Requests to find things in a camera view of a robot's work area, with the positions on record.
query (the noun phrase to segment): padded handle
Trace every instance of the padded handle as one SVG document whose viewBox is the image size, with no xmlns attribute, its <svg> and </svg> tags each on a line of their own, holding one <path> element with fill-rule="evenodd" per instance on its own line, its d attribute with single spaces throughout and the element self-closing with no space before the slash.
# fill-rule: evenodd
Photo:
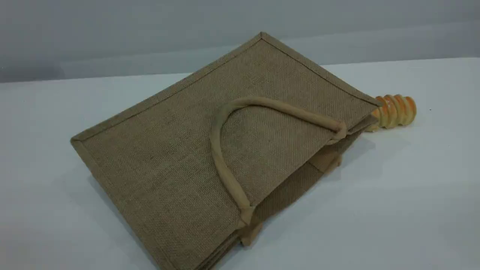
<svg viewBox="0 0 480 270">
<path fill-rule="evenodd" d="M 222 106 L 215 116 L 212 125 L 212 130 L 210 132 L 210 145 L 212 148 L 212 157 L 220 180 L 223 182 L 223 185 L 240 209 L 240 222 L 238 228 L 243 228 L 250 224 L 255 206 L 251 205 L 247 195 L 240 186 L 240 183 L 227 167 L 225 160 L 223 159 L 222 148 L 220 145 L 220 130 L 232 112 L 251 105 L 268 107 L 335 131 L 336 134 L 328 141 L 328 145 L 338 142 L 347 135 L 347 126 L 344 122 L 339 122 L 326 115 L 309 112 L 278 100 L 262 97 L 247 97 L 235 99 Z"/>
</svg>

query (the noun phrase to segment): orange object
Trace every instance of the orange object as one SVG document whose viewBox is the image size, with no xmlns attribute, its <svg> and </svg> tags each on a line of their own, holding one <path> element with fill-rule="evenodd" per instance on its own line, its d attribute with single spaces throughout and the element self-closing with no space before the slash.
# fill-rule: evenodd
<svg viewBox="0 0 480 270">
<path fill-rule="evenodd" d="M 398 125 L 409 125 L 417 115 L 417 105 L 411 97 L 402 95 L 378 96 L 383 106 L 372 112 L 372 115 L 378 119 L 378 123 L 371 125 L 367 131 L 373 132 L 380 127 L 394 128 Z"/>
</svg>

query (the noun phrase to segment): gray backdrop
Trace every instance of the gray backdrop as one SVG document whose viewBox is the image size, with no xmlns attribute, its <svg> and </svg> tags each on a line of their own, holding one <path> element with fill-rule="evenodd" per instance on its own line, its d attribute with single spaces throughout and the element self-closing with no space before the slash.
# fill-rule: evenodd
<svg viewBox="0 0 480 270">
<path fill-rule="evenodd" d="M 480 55 L 479 0 L 0 0 L 0 82 L 192 72 L 260 31 L 319 64 Z"/>
</svg>

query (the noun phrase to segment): burlap bag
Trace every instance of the burlap bag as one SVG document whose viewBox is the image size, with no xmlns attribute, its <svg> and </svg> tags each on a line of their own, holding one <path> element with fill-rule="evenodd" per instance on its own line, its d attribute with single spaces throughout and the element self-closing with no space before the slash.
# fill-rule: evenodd
<svg viewBox="0 0 480 270">
<path fill-rule="evenodd" d="M 378 105 L 261 33 L 72 145 L 161 269 L 209 269 L 335 168 Z"/>
</svg>

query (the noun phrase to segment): woven texture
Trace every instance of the woven texture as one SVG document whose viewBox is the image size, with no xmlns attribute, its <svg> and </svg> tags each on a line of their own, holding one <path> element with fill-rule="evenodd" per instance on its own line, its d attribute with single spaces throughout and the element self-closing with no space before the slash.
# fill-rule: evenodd
<svg viewBox="0 0 480 270">
<path fill-rule="evenodd" d="M 72 139 L 163 270 L 208 269 L 238 241 L 239 210 L 217 175 L 209 132 L 223 104 L 247 96 L 327 115 L 344 121 L 351 131 L 367 123 L 378 105 L 262 33 Z M 321 172 L 307 161 L 333 135 L 252 106 L 231 114 L 222 128 L 221 145 L 227 165 L 264 220 L 318 180 Z M 329 147 L 342 147 L 354 137 Z M 307 181 L 286 181 L 291 177 Z"/>
</svg>

